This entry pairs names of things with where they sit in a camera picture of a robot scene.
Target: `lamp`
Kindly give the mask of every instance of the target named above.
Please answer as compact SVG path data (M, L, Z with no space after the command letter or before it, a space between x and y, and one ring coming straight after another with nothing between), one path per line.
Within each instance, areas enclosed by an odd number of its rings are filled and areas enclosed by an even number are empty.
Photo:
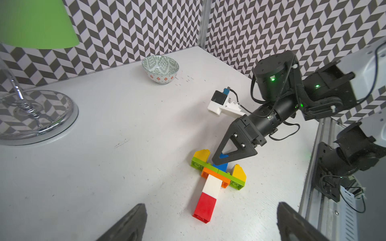
M16 47L60 49L79 40L61 0L1 0L0 42ZM0 144L26 145L66 130L78 116L77 105L56 91L23 91L6 63L0 68L15 93L0 99Z

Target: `lamp base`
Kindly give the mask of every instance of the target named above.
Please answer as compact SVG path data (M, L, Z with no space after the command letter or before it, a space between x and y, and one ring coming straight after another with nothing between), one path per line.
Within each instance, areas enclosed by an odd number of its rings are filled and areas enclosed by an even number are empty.
M33 90L25 100L34 112L26 112L15 94L0 99L0 145L28 145L54 137L74 123L78 107L65 94Z

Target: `patterned wall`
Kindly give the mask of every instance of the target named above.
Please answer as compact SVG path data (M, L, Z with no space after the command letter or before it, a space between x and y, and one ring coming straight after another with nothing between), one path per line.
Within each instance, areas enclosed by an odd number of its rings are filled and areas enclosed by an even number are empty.
M200 0L63 0L80 44L24 49L0 57L28 89L197 45ZM11 91L0 71L0 95Z
M213 0L206 49L250 78L257 61L292 50L305 78L386 36L385 12L386 0ZM380 95L337 117L350 123L371 115Z

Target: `patterned ceramic bowl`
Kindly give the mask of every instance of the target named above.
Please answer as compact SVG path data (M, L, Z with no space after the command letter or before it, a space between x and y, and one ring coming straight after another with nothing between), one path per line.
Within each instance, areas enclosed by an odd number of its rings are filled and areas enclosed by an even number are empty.
M172 81L178 72L178 63L169 57L153 55L142 61L147 76L158 84L167 84Z

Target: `red lego brick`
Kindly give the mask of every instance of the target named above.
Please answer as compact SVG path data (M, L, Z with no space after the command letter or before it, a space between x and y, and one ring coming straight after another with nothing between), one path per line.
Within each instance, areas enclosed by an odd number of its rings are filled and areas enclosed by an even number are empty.
M198 220L207 223L210 221L212 217L213 209L215 208L216 199L209 196L206 193L201 193L200 199L198 200L198 204L196 206L196 210L194 210L193 217Z

